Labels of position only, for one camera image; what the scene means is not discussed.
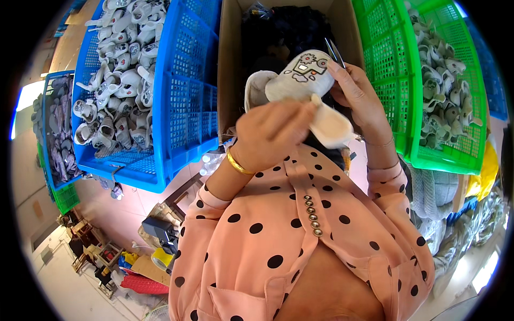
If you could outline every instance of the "pile of slippers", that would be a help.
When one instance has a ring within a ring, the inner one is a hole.
[[[99,20],[86,22],[98,31],[100,68],[88,84],[95,99],[77,100],[75,116],[82,118],[75,144],[89,142],[103,158],[124,149],[153,147],[152,103],[155,61],[169,2],[105,0]]]
[[[82,171],[77,167],[75,150],[71,140],[71,89],[73,76],[65,74],[61,78],[53,79],[47,90],[53,90],[50,95],[39,95],[34,100],[32,121],[33,131],[40,144],[46,139],[50,160],[50,170],[55,184],[67,182],[79,175]],[[43,114],[42,103],[49,106],[46,115]],[[47,133],[43,136],[43,121],[47,122]]]
[[[459,137],[474,142],[478,140],[464,129],[471,123],[482,126],[480,118],[473,116],[473,97],[469,84],[458,79],[466,65],[455,58],[455,49],[435,31],[429,20],[426,23],[419,12],[405,1],[421,61],[423,75],[423,124],[419,144],[431,149],[442,145],[455,145]]]

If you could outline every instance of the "gold bangle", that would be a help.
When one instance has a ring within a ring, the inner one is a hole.
[[[232,154],[230,153],[231,148],[232,148],[232,146],[229,146],[227,149],[227,158],[228,158],[229,163],[232,165],[232,167],[234,167],[241,174],[246,174],[246,175],[255,174],[255,173],[247,171],[241,165],[239,165],[238,162],[236,162],[236,160],[232,157]]]

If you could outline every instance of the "red fabric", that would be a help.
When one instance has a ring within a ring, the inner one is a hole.
[[[142,294],[168,294],[170,291],[170,287],[138,274],[126,275],[121,286]]]

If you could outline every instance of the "yellow bag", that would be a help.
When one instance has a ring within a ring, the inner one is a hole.
[[[470,175],[466,197],[476,195],[479,201],[486,197],[494,185],[498,173],[498,157],[492,144],[485,144],[484,162],[480,175]]]

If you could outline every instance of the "cardboard box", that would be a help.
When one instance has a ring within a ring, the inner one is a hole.
[[[254,0],[223,0],[218,54],[218,136],[225,142],[229,130],[244,113],[241,23]],[[268,7],[311,6],[324,13],[343,59],[364,69],[364,55],[355,11],[350,0],[260,0]]]

